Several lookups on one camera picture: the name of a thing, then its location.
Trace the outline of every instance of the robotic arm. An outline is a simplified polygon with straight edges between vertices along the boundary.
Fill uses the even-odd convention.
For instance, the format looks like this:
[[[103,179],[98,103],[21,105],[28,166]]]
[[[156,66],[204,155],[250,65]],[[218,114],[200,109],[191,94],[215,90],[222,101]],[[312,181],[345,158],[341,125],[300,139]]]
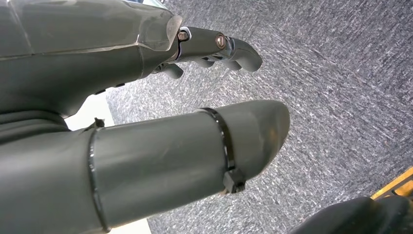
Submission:
[[[246,42],[122,0],[0,0],[0,233],[105,233],[237,193],[289,129],[277,101],[71,132],[87,96],[177,64],[259,69]]]

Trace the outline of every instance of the robotic finger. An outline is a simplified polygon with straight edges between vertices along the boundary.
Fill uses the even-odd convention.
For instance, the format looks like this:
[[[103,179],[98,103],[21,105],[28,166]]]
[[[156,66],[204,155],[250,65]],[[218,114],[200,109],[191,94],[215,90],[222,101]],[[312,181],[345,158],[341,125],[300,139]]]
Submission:
[[[178,53],[174,60],[168,62],[169,64],[194,61],[201,67],[208,68],[220,61],[232,71],[244,68],[249,72],[255,72],[263,63],[251,45],[239,39],[226,37],[218,31],[181,27],[177,38]],[[154,73],[165,72],[165,64],[159,65]],[[179,70],[176,70],[176,73],[169,70],[167,74],[172,78],[179,78],[183,73]]]

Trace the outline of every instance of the screw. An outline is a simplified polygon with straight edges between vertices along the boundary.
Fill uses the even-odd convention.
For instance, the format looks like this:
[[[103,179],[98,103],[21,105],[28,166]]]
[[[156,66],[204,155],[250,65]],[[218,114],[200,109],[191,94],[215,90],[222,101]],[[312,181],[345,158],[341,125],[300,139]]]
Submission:
[[[179,40],[187,40],[188,39],[188,33],[182,31],[178,33],[178,39]]]
[[[225,48],[225,37],[222,34],[218,34],[215,41],[217,42],[218,48],[220,48],[220,49]]]

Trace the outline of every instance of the gray cylindrical tube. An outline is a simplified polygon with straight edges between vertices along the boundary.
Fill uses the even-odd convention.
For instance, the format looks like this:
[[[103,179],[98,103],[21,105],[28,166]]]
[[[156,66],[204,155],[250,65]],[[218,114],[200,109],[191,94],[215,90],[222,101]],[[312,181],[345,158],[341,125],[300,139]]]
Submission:
[[[0,233],[102,233],[87,170],[90,133],[0,145]]]
[[[288,134],[288,109],[277,101],[251,101],[217,111],[229,128],[236,166],[246,179],[256,176]],[[96,186],[108,226],[224,189],[221,132],[205,113],[105,128],[96,133],[93,145]]]

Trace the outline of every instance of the black object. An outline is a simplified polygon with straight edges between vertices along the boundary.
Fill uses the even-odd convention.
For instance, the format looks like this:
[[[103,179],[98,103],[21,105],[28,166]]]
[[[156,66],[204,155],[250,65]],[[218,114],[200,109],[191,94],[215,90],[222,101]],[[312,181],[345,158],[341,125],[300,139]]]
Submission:
[[[329,206],[291,234],[412,234],[413,202],[402,196],[356,198]]]
[[[226,163],[226,172],[224,173],[223,184],[225,193],[238,193],[245,190],[245,178],[240,169],[235,167],[234,149],[231,140],[231,134],[224,118],[212,108],[200,108],[200,112],[205,112],[211,116],[217,123],[218,129],[221,132],[223,150]]]

